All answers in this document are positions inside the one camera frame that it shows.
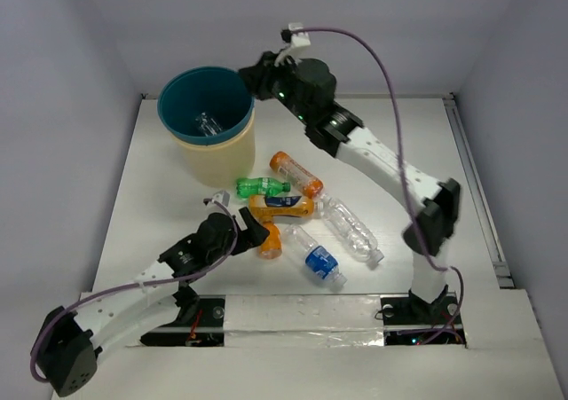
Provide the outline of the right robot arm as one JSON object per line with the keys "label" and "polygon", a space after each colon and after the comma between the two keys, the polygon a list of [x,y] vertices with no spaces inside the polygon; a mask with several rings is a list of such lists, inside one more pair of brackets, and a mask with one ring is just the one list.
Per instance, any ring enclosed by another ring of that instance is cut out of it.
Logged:
{"label": "right robot arm", "polygon": [[336,102],[336,78],[319,59],[279,61],[276,53],[266,51],[238,75],[254,98],[278,100],[304,125],[316,147],[357,169],[406,208],[411,222],[402,237],[414,255],[408,310],[417,321],[432,320],[447,293],[444,245],[459,217],[460,184],[428,176],[380,142],[358,116]]}

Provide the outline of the clear bottle white cap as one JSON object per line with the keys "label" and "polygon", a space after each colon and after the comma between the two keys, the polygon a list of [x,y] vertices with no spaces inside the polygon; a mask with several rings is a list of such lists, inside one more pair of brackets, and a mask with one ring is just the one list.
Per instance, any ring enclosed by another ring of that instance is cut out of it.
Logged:
{"label": "clear bottle white cap", "polygon": [[224,128],[217,121],[217,119],[206,112],[202,112],[201,114],[197,115],[194,123],[196,125],[196,129],[204,137],[214,137],[224,131]]}

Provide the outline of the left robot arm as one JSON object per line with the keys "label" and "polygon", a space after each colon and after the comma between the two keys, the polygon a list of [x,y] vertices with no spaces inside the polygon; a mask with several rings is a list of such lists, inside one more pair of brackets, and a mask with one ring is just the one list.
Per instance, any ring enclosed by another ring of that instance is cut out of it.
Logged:
{"label": "left robot arm", "polygon": [[195,232],[130,282],[52,310],[30,351],[32,377],[49,384],[60,397],[70,396],[118,349],[157,327],[191,324],[200,302],[193,282],[269,236],[247,208],[233,213],[217,200],[210,205],[214,210]]}

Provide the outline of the small orange bottle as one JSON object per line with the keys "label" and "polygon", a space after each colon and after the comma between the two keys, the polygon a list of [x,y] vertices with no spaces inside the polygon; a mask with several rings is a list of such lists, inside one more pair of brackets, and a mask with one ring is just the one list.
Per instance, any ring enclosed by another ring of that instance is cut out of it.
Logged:
{"label": "small orange bottle", "polygon": [[282,254],[280,230],[273,221],[264,221],[263,227],[269,234],[258,249],[258,255],[265,260],[276,259]]}

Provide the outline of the clear bottle blue label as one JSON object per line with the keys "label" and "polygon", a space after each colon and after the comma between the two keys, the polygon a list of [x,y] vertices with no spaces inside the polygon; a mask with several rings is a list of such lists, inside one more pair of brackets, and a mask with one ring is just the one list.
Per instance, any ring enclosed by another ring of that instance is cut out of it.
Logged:
{"label": "clear bottle blue label", "polygon": [[292,224],[282,235],[285,252],[312,281],[333,291],[343,289],[347,278],[339,262],[300,225]]}

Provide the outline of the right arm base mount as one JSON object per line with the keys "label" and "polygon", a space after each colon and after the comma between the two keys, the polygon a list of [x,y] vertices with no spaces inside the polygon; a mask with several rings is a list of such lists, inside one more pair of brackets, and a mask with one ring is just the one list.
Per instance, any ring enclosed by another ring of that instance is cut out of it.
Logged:
{"label": "right arm base mount", "polygon": [[458,298],[448,289],[426,303],[412,293],[383,296],[375,320],[383,323],[387,346],[466,345],[457,310]]}

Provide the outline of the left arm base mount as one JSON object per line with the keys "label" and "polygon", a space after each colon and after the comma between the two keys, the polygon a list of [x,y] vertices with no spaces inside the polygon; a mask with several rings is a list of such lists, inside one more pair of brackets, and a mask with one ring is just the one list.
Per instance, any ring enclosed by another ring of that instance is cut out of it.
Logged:
{"label": "left arm base mount", "polygon": [[225,296],[201,295],[177,318],[140,337],[146,347],[223,347]]}

